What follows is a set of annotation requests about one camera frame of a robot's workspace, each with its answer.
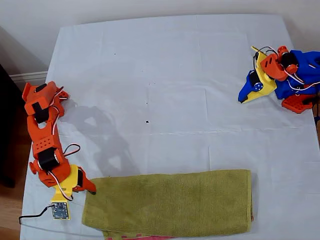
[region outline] folded towel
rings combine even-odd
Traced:
[[[251,172],[245,169],[92,180],[82,223],[115,237],[203,237],[251,227]]]

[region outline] table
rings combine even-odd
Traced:
[[[320,152],[312,112],[282,108],[274,93],[237,101],[252,69],[251,45],[293,47],[277,15],[61,28],[46,81],[70,94],[57,124],[62,146],[81,145],[69,162],[89,178],[250,169],[252,229],[222,239],[319,238]],[[53,194],[28,170],[22,213],[39,213]],[[47,211],[24,221],[20,239],[102,240],[100,231],[81,224],[85,192],[73,196],[71,220],[53,220]]]

